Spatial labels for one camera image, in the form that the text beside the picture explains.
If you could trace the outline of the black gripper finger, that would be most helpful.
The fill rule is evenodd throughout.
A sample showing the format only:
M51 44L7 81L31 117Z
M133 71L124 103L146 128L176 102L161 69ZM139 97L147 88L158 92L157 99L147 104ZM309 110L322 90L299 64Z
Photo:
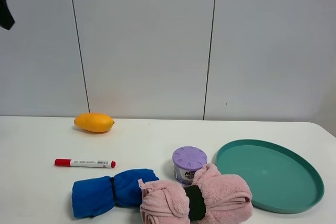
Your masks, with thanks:
M10 30L15 20L7 6L7 0L0 0L0 26L3 29Z

